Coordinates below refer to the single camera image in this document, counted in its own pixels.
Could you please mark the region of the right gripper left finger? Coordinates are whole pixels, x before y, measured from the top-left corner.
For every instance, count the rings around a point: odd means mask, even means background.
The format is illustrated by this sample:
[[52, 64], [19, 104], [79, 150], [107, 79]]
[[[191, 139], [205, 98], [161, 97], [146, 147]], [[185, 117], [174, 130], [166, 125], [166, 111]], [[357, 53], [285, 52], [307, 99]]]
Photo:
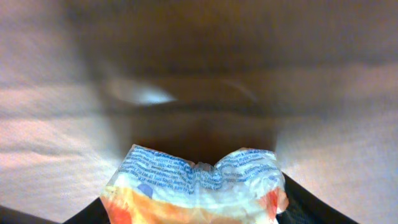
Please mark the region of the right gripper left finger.
[[97, 198], [63, 224], [110, 224], [110, 220], [100, 198]]

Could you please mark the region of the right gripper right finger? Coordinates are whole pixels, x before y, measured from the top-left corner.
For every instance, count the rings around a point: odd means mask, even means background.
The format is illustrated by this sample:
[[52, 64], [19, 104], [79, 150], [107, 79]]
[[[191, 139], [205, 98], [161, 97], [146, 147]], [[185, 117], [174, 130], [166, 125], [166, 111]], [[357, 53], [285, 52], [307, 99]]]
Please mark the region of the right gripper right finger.
[[358, 224], [321, 201], [287, 174], [284, 173], [284, 177], [289, 206], [276, 216], [279, 224]]

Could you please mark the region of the small orange box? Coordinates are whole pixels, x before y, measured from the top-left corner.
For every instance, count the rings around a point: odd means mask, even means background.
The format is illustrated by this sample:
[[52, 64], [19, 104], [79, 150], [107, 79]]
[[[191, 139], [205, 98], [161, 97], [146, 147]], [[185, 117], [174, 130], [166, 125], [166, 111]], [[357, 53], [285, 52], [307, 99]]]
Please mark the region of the small orange box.
[[289, 204], [274, 153], [241, 148], [215, 165], [135, 145], [100, 200], [111, 223], [269, 224]]

